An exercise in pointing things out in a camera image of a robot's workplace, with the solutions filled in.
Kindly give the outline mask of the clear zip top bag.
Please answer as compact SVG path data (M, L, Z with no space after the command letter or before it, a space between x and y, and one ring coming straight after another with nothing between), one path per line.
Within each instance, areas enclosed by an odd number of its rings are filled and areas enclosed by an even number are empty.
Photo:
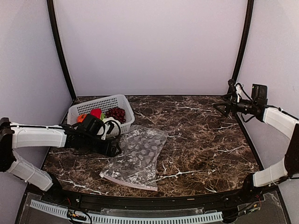
M122 152L109 160L100 177L126 187L157 191L157 159L168 134L160 129L131 126L120 139Z

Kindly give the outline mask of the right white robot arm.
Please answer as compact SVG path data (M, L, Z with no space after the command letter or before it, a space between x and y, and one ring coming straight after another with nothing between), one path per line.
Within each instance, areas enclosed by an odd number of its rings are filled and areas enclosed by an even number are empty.
M252 115L252 119L273 127L290 140L284 157L268 168L250 173L243 181L236 196L244 203L261 194L272 185L278 185L288 179L295 179L299 173L299 120L281 108L260 104L252 100L230 100L214 104L214 108L227 117L230 113Z

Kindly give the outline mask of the white cauliflower with leaves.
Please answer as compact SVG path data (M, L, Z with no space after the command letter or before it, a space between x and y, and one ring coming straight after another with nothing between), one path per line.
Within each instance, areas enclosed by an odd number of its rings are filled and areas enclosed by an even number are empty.
M116 120L113 117L104 117L102 120L102 125L105 127L110 127L110 126L121 126L120 121Z

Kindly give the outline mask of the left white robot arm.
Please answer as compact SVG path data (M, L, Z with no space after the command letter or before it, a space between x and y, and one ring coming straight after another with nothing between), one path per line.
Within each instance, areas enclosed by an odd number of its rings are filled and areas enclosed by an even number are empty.
M87 148L101 155L115 157L121 153L117 140L108 135L119 124L114 120L102 121L88 114L74 125L32 126L0 120L0 170L28 182L52 199L63 203L66 193L58 179L19 156L15 149L23 147Z

